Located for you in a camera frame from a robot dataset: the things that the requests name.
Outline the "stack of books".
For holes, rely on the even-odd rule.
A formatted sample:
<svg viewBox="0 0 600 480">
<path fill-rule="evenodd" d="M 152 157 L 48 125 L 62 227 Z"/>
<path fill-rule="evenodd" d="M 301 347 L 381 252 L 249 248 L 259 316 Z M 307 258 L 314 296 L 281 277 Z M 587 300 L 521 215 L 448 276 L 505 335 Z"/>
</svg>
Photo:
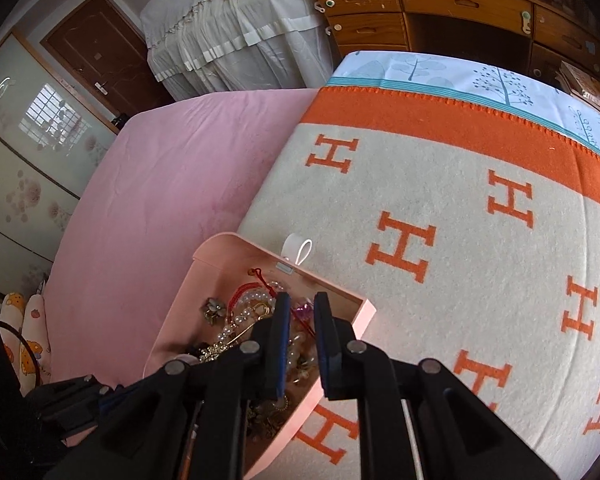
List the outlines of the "stack of books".
<svg viewBox="0 0 600 480">
<path fill-rule="evenodd" d="M 562 90 L 600 112 L 600 82 L 577 66 L 560 62 L 556 80 Z"/>
</svg>

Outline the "pink smart watch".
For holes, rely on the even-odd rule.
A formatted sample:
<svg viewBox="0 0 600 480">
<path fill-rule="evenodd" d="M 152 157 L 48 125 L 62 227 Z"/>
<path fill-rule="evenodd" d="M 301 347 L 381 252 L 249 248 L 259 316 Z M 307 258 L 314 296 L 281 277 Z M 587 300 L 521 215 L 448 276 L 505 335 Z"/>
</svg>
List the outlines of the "pink smart watch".
<svg viewBox="0 0 600 480">
<path fill-rule="evenodd" d="M 301 266 L 306 258 L 311 255 L 312 249 L 313 242 L 310 238 L 297 233 L 290 233 L 283 242 L 280 256 L 294 266 Z"/>
</svg>

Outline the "white lace covered furniture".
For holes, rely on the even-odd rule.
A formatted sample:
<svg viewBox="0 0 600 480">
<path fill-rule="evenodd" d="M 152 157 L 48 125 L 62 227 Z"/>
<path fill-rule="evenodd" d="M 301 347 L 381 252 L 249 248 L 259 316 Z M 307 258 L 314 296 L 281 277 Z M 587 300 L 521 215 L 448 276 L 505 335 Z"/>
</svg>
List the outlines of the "white lace covered furniture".
<svg viewBox="0 0 600 480">
<path fill-rule="evenodd" d="M 177 101 L 211 92 L 320 88 L 334 70 L 316 0 L 150 0 L 147 63 Z"/>
</svg>

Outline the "gold leaf hair comb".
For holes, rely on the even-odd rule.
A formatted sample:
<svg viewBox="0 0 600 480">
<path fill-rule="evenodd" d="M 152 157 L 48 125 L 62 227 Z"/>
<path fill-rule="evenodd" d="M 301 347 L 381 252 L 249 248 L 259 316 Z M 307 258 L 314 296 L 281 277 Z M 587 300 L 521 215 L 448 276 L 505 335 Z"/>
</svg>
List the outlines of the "gold leaf hair comb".
<svg viewBox="0 0 600 480">
<path fill-rule="evenodd" d="M 193 351 L 193 356 L 201 362 L 210 362 L 216 360 L 224 351 L 244 342 L 257 320 L 255 318 L 244 318 L 242 322 L 235 321 L 227 323 L 212 344 L 201 344 Z"/>
</svg>

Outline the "wooden desk with drawers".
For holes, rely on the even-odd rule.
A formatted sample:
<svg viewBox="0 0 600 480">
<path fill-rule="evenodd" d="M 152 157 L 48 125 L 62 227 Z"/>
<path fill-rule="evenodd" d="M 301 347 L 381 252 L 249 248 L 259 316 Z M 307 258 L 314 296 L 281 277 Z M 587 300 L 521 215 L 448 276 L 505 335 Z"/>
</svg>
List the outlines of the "wooden desk with drawers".
<svg viewBox="0 0 600 480">
<path fill-rule="evenodd" d="M 600 78 L 600 30 L 555 0 L 317 0 L 317 9 L 341 55 L 447 55 L 542 81 L 567 62 Z"/>
</svg>

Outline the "cartoon print pillow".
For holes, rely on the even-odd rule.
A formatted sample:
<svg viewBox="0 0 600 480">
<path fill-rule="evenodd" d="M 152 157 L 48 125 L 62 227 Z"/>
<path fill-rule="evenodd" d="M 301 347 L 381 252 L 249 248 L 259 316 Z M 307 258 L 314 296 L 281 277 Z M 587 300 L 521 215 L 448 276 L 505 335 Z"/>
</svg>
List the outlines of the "cartoon print pillow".
<svg viewBox="0 0 600 480">
<path fill-rule="evenodd" d="M 1 308 L 0 321 L 8 324 L 27 343 L 30 354 L 22 342 L 9 330 L 1 328 L 5 350 L 25 396 L 36 386 L 35 365 L 40 369 L 42 384 L 50 382 L 50 342 L 48 341 L 44 299 L 41 295 L 24 298 L 19 292 L 6 295 Z"/>
</svg>

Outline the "blue flower earring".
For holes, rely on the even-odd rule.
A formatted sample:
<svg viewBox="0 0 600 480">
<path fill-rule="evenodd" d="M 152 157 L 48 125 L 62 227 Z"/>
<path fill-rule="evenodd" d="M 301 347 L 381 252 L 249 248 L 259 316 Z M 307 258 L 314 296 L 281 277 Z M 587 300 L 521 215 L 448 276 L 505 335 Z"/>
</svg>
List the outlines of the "blue flower earring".
<svg viewBox="0 0 600 480">
<path fill-rule="evenodd" d="M 204 319 L 211 325 L 222 323 L 226 319 L 226 305 L 218 298 L 208 298 L 201 308 Z"/>
</svg>

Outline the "blue tree pattern sheet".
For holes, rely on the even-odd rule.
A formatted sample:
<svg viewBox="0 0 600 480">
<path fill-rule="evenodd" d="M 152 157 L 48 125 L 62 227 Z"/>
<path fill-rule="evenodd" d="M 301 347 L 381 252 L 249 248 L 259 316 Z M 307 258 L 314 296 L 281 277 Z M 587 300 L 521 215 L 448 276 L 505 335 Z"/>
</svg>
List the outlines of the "blue tree pattern sheet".
<svg viewBox="0 0 600 480">
<path fill-rule="evenodd" d="M 344 57 L 327 84 L 408 91 L 490 107 L 555 130 L 600 155 L 598 110 L 505 68 L 433 54 L 355 51 Z"/>
</svg>

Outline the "pink bed sheet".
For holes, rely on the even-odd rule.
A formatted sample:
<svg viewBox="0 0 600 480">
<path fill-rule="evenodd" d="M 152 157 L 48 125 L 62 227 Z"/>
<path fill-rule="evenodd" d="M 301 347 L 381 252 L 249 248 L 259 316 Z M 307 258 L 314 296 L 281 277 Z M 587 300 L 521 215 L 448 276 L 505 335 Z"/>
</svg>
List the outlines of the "pink bed sheet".
<svg viewBox="0 0 600 480">
<path fill-rule="evenodd" d="M 314 98 L 312 89 L 210 93 L 126 123 L 73 211 L 43 292 L 55 382 L 142 377 L 193 253 L 238 228 Z"/>
</svg>

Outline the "brown wooden door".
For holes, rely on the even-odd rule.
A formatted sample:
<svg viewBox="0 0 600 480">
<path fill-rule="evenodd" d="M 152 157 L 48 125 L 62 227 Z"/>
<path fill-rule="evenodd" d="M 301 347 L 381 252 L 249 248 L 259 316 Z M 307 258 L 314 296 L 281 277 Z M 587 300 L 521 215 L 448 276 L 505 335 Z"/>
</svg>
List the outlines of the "brown wooden door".
<svg viewBox="0 0 600 480">
<path fill-rule="evenodd" d="M 149 68 L 144 40 L 110 0 L 83 1 L 41 44 L 114 116 L 174 102 Z"/>
</svg>

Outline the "orange H pattern blanket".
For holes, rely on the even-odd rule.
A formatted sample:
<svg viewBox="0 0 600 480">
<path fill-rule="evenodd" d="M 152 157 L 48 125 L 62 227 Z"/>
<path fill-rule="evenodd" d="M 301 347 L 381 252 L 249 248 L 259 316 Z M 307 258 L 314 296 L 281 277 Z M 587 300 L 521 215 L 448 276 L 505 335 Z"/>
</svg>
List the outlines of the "orange H pattern blanket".
<svg viewBox="0 0 600 480">
<path fill-rule="evenodd" d="M 440 360 L 564 479 L 600 455 L 600 155 L 450 96 L 317 93 L 240 234 L 375 306 L 366 337 Z"/>
</svg>

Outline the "floral wardrobe sliding door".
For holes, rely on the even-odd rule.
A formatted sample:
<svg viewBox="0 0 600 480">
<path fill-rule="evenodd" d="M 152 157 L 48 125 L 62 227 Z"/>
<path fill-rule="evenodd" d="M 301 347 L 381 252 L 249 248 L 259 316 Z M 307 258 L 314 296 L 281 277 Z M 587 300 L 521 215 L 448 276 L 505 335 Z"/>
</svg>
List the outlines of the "floral wardrobe sliding door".
<svg viewBox="0 0 600 480">
<path fill-rule="evenodd" d="M 0 43 L 0 294 L 33 295 L 117 128 L 26 40 Z"/>
</svg>

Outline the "pink jewelry box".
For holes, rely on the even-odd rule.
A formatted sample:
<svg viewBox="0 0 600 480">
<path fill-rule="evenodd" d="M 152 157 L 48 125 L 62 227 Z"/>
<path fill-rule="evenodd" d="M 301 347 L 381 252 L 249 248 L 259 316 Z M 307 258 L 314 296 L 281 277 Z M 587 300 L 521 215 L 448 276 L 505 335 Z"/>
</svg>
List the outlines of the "pink jewelry box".
<svg viewBox="0 0 600 480">
<path fill-rule="evenodd" d="M 268 332 L 276 296 L 291 301 L 284 396 L 265 390 Z M 175 418 L 175 451 L 166 474 L 177 479 L 251 479 L 273 463 L 313 411 L 325 416 L 318 435 L 334 425 L 358 433 L 349 422 L 321 408 L 314 324 L 314 297 L 327 292 L 332 316 L 347 335 L 364 334 L 376 309 L 370 300 L 294 266 L 235 233 L 201 244 L 181 284 L 143 371 L 164 390 L 164 411 Z M 226 319 L 211 326 L 201 311 L 208 298 L 226 305 Z M 193 351 L 212 344 L 229 322 L 255 318 L 248 338 L 210 362 Z"/>
</svg>

